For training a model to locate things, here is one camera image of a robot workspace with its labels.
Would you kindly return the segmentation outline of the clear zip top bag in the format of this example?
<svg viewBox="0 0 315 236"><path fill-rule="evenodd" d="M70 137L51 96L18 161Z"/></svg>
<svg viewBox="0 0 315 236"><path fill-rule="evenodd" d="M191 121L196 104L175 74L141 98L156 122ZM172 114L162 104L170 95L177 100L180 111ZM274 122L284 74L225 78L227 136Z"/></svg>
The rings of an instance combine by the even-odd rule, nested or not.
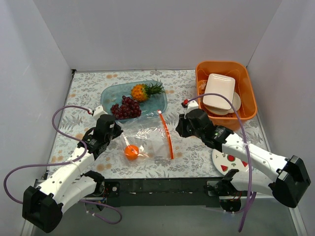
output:
<svg viewBox="0 0 315 236"><path fill-rule="evenodd" d="M118 137L119 155L130 166L152 165L157 162L174 159L171 136L162 112L156 117L138 117L127 121L119 121L123 133ZM139 148L136 160L129 161L124 150L128 145Z"/></svg>

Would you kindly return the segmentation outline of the purple fake grape bunch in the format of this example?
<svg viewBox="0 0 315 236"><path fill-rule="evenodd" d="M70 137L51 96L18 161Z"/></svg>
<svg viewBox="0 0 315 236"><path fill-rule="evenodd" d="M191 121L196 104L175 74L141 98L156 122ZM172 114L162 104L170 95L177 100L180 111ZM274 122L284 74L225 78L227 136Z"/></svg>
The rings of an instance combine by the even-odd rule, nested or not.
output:
<svg viewBox="0 0 315 236"><path fill-rule="evenodd" d="M130 118L130 109L126 105L114 104L110 109L111 113L117 120L123 120Z"/></svg>
<svg viewBox="0 0 315 236"><path fill-rule="evenodd" d="M124 118L137 118L142 113L139 103L127 96L122 96L121 111Z"/></svg>

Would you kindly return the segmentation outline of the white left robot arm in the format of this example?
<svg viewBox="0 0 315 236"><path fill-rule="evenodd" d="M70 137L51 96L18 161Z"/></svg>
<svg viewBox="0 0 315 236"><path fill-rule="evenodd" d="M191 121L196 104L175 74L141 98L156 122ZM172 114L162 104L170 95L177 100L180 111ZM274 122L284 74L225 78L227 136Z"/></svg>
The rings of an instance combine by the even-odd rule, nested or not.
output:
<svg viewBox="0 0 315 236"><path fill-rule="evenodd" d="M50 233L60 223L63 214L87 195L104 196L105 178L84 170L107 148L110 141L122 133L112 115L101 115L96 126L86 132L67 160L37 187L28 187L23 194L22 217L42 231Z"/></svg>

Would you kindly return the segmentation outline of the fake pineapple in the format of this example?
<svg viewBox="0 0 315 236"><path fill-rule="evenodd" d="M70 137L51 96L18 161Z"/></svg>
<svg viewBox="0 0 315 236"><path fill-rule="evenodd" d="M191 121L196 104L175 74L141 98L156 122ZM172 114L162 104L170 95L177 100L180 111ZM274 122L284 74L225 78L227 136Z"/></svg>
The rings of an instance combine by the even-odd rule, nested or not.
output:
<svg viewBox="0 0 315 236"><path fill-rule="evenodd" d="M165 93L164 87L159 83L136 84L131 89L131 98L138 102L145 102L154 95Z"/></svg>

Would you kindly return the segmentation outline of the fake orange fruit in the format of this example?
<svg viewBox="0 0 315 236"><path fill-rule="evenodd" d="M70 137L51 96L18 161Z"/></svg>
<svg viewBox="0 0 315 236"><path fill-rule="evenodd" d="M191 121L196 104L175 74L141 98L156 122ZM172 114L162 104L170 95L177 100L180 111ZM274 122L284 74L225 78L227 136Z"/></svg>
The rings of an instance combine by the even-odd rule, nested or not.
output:
<svg viewBox="0 0 315 236"><path fill-rule="evenodd" d="M139 155L139 148L135 145L128 145L124 150L125 157L129 161L136 160Z"/></svg>

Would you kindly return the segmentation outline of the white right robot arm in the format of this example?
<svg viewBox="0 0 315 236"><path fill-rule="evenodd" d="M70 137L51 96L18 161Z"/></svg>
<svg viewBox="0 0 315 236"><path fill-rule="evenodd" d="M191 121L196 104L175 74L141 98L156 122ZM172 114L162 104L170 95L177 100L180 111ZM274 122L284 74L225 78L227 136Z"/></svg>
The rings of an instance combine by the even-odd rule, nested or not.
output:
<svg viewBox="0 0 315 236"><path fill-rule="evenodd" d="M265 176L254 178L249 172L228 169L224 177L211 188L220 195L234 195L239 191L253 191L273 196L286 207L295 208L311 184L303 160L275 155L253 144L232 130L214 125L202 109L179 115L178 134L187 138L195 136L207 147L240 159Z"/></svg>

